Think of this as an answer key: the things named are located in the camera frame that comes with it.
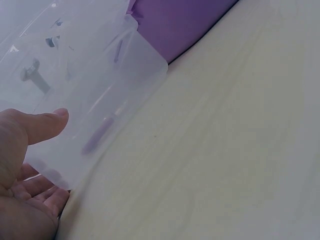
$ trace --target white surface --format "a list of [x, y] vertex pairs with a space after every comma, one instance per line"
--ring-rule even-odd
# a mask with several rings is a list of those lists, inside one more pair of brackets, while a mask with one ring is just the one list
[[240, 1], [72, 192], [58, 239], [319, 239], [319, 9]]

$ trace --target purple item inside bag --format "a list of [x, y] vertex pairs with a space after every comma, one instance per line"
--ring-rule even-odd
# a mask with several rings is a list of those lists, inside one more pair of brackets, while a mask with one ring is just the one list
[[196, 43], [238, 0], [131, 0], [140, 34], [170, 63]]

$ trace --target light wood surface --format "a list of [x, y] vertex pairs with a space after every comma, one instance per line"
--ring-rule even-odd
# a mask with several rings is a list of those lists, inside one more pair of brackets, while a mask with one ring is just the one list
[[242, 0], [72, 192], [59, 240], [316, 240], [320, 1]]

